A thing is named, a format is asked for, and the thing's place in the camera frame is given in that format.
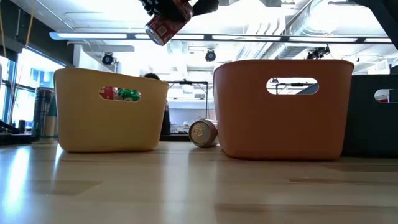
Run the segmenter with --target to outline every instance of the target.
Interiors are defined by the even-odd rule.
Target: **yellow bin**
[[[68,152],[148,151],[155,148],[166,104],[166,82],[80,68],[54,76],[59,143]],[[105,86],[137,90],[137,102],[105,100]]]

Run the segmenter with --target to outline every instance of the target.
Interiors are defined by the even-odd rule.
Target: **security camera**
[[[216,60],[216,53],[214,53],[214,50],[208,50],[206,54],[206,61],[214,62],[215,60]]]
[[[102,58],[102,63],[104,65],[112,65],[113,62],[114,58],[112,52],[105,52],[105,56]]]

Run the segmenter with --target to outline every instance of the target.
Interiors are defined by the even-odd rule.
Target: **orange bin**
[[[215,70],[221,147],[239,159],[335,160],[343,149],[351,74],[342,60],[245,60]],[[313,95],[273,95],[271,78],[314,78]]]

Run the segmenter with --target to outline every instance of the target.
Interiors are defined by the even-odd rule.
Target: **table surface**
[[[239,161],[162,142],[147,153],[0,147],[0,223],[398,223],[398,163]]]

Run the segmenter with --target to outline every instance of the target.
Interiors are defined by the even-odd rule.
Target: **plastic storage bin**
[[[351,74],[341,60],[247,60],[215,70],[221,147],[240,159],[333,160],[343,149]],[[273,95],[271,78],[314,78],[313,95]]]
[[[398,103],[379,103],[374,98],[380,89],[396,88],[398,75],[353,76],[344,156],[398,157]]]
[[[68,152],[147,151],[156,147],[168,84],[149,78],[66,68],[54,77],[59,143]],[[137,102],[105,100],[104,86],[141,93]]]

